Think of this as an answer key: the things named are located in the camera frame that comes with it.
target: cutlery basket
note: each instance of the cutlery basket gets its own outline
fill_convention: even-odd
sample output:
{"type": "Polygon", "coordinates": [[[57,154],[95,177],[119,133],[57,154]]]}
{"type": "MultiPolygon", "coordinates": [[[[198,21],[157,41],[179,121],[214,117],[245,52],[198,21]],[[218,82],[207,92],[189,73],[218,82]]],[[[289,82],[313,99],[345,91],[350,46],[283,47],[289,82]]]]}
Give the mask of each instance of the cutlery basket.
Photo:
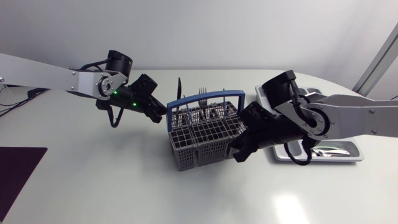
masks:
{"type": "Polygon", "coordinates": [[[240,90],[215,91],[167,104],[167,130],[180,171],[232,158],[234,152],[227,151],[228,144],[245,130],[238,116],[244,106],[244,96],[240,90]],[[189,103],[199,100],[225,96],[238,96],[238,109],[229,101],[209,104],[205,115],[199,107],[188,107],[189,103]],[[172,109],[183,105],[187,107],[179,110],[177,116],[172,109]]]}

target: blue basket handle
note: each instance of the blue basket handle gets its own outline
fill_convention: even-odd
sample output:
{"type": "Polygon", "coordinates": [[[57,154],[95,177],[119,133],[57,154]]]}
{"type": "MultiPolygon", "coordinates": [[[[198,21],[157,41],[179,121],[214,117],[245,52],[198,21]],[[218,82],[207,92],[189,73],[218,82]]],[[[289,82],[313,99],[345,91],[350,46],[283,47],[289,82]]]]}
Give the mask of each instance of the blue basket handle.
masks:
{"type": "Polygon", "coordinates": [[[171,101],[167,103],[167,131],[172,131],[172,110],[178,106],[186,105],[188,103],[193,103],[199,100],[227,97],[227,96],[238,96],[238,113],[244,108],[244,92],[242,90],[225,90],[225,91],[214,91],[209,93],[202,93],[199,95],[188,96],[186,98],[181,98],[179,100],[171,101]]]}

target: metal frame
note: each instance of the metal frame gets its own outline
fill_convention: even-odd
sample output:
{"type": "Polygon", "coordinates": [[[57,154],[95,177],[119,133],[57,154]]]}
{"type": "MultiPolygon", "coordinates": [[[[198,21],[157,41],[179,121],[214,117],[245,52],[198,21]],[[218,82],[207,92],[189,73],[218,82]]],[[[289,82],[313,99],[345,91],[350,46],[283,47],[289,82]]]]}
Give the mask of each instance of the metal frame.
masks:
{"type": "Polygon", "coordinates": [[[291,101],[277,106],[276,110],[304,129],[312,139],[343,139],[362,134],[398,138],[398,119],[394,119],[398,114],[396,100],[373,101],[362,96],[318,93],[307,98],[311,103],[302,110],[311,113],[317,123],[315,127],[310,127],[295,114],[291,101]],[[326,132],[325,123],[329,124],[326,132]]]}
{"type": "Polygon", "coordinates": [[[108,100],[126,80],[118,72],[81,72],[0,54],[0,84],[65,90],[108,100]]]}
{"type": "Polygon", "coordinates": [[[377,53],[362,77],[355,84],[353,91],[367,96],[380,78],[385,74],[398,56],[398,24],[392,30],[380,51],[377,53]]]}

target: white wall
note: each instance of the white wall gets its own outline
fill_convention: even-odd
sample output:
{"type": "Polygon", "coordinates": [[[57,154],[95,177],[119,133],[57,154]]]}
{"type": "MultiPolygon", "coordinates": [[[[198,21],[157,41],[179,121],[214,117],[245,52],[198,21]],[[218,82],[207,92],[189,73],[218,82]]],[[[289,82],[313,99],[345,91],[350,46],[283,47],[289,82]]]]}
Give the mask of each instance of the white wall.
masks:
{"type": "Polygon", "coordinates": [[[366,97],[372,100],[390,100],[396,95],[398,95],[398,58],[366,97]]]}
{"type": "Polygon", "coordinates": [[[293,69],[352,88],[397,9],[396,0],[1,0],[0,52],[77,68],[114,49],[139,69],[293,69]]]}

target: knife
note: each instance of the knife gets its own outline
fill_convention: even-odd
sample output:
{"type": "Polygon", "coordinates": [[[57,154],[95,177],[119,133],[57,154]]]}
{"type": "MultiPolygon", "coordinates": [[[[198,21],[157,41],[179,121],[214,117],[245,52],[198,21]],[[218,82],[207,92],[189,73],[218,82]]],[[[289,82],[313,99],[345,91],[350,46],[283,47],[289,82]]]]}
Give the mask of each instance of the knife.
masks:
{"type": "MultiPolygon", "coordinates": [[[[180,77],[178,78],[178,87],[177,87],[177,100],[179,100],[179,99],[181,99],[181,79],[180,79],[180,77]]],[[[176,125],[178,125],[178,114],[180,113],[179,112],[179,109],[180,109],[180,107],[178,106],[177,107],[177,112],[176,112],[176,125]]]]}

